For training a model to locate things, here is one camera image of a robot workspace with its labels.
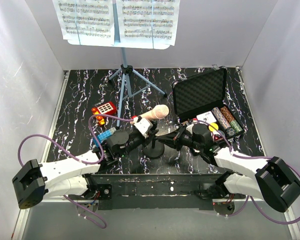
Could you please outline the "black microphone stand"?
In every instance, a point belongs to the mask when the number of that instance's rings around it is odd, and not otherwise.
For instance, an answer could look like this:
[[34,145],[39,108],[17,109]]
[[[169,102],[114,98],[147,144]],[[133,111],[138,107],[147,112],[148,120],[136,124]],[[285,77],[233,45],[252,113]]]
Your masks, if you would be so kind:
[[142,147],[142,153],[149,159],[158,159],[164,152],[165,145],[159,142],[157,136],[148,145]]

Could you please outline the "pink toy microphone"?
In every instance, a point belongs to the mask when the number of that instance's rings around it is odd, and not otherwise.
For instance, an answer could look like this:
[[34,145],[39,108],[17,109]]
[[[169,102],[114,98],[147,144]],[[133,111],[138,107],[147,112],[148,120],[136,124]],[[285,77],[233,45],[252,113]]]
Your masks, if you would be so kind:
[[170,109],[165,104],[156,105],[152,110],[140,115],[141,118],[145,118],[149,121],[160,120],[165,118],[170,113]]

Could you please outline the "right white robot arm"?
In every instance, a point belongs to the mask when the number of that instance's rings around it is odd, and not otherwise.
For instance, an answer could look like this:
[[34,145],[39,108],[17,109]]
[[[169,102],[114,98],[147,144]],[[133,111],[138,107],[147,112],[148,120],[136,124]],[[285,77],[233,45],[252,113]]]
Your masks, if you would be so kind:
[[215,198],[241,194],[264,200],[278,212],[285,212],[300,196],[300,180],[279,157],[265,159],[232,151],[224,141],[213,141],[204,124],[179,127],[158,137],[164,145],[179,151],[188,147],[208,164],[226,169],[208,190]]

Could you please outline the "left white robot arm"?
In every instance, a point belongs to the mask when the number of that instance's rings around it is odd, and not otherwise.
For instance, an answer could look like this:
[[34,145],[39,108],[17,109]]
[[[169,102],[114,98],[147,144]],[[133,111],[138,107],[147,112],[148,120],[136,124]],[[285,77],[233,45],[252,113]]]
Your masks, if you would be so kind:
[[63,195],[93,199],[97,193],[96,187],[84,176],[107,171],[140,145],[149,144],[157,132],[155,120],[141,118],[134,123],[133,132],[118,129],[100,147],[80,156],[55,162],[27,161],[12,178],[18,207],[21,210],[29,209],[43,199]]

